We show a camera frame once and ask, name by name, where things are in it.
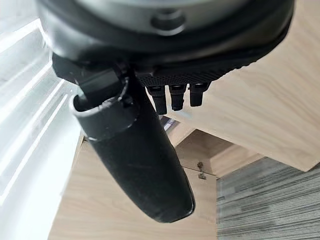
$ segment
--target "wooden desk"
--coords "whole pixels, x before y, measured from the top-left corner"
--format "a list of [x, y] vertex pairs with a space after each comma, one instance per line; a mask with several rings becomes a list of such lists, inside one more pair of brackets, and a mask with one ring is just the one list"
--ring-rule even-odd
[[63, 195], [49, 240], [215, 240], [216, 177], [185, 169], [195, 212], [178, 222], [147, 217], [120, 189], [85, 142]]
[[185, 94], [184, 109], [168, 117], [308, 171], [320, 161], [319, 12], [319, 0], [296, 1], [283, 43], [213, 82], [201, 107]]

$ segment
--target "textured black plastic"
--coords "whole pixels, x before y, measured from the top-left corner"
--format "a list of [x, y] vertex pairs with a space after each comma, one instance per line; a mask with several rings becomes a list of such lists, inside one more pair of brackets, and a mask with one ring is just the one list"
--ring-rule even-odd
[[194, 211], [195, 200], [176, 151], [144, 88], [138, 82], [131, 81], [128, 92], [134, 104], [138, 105], [135, 109], [140, 112], [127, 128], [118, 127], [117, 132], [113, 127], [112, 132], [115, 134], [104, 134], [106, 124], [97, 120], [97, 115], [102, 119], [103, 115], [111, 117], [108, 108], [100, 108], [92, 122], [90, 113], [88, 117], [84, 115], [81, 118], [75, 115], [84, 132], [89, 133], [89, 142], [104, 165], [143, 212], [162, 223], [185, 218]]
[[149, 94], [152, 96], [155, 110], [158, 115], [167, 114], [167, 100], [165, 86], [147, 87]]
[[74, 61], [123, 59], [139, 65], [144, 61], [153, 66], [263, 46], [280, 34], [294, 6], [294, 0], [249, 1], [219, 22], [167, 38], [113, 26], [75, 0], [36, 2], [48, 44], [61, 57]]
[[187, 85], [170, 85], [169, 91], [171, 95], [171, 107], [173, 111], [179, 111], [184, 108], [184, 94]]
[[158, 66], [152, 74], [140, 73], [137, 77], [142, 86], [165, 86], [209, 83], [218, 80], [234, 69], [256, 62], [271, 52], [286, 37], [290, 21], [283, 31], [264, 46], [226, 52], [187, 62], [168, 63]]

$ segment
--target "wooden panel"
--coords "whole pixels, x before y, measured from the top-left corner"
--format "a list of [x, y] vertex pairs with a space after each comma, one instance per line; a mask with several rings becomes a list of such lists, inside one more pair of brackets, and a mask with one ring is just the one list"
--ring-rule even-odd
[[212, 173], [221, 178], [261, 158], [263, 156], [254, 151], [232, 145], [210, 159]]
[[73, 162], [72, 162], [72, 166], [71, 169], [73, 169], [73, 167], [76, 165], [77, 161], [78, 161], [78, 157], [81, 151], [81, 146], [82, 143], [84, 142], [85, 136], [83, 135], [83, 133], [80, 133], [79, 139], [78, 139], [78, 143], [76, 145], [76, 149], [75, 149], [75, 153], [74, 153], [74, 157], [73, 157]]
[[319, 11], [319, 0], [296, 1], [283, 43], [212, 83], [201, 107], [188, 107], [186, 94], [184, 109], [168, 116], [302, 171], [312, 168], [320, 161]]
[[185, 170], [196, 199], [193, 215], [157, 223], [123, 193], [88, 143], [83, 143], [49, 236], [50, 240], [215, 240], [216, 177]]
[[234, 145], [232, 142], [223, 140], [208, 133], [204, 134], [202, 136], [202, 139], [204, 141], [205, 147], [208, 149], [209, 158], [212, 158], [213, 156]]
[[169, 128], [167, 135], [170, 139], [171, 144], [176, 147], [178, 146], [186, 137], [188, 137], [194, 130], [188, 124], [175, 122], [174, 125]]
[[181, 166], [199, 171], [198, 163], [203, 163], [203, 171], [212, 174], [210, 163], [210, 149], [205, 141], [207, 137], [216, 138], [203, 131], [195, 130], [176, 148]]

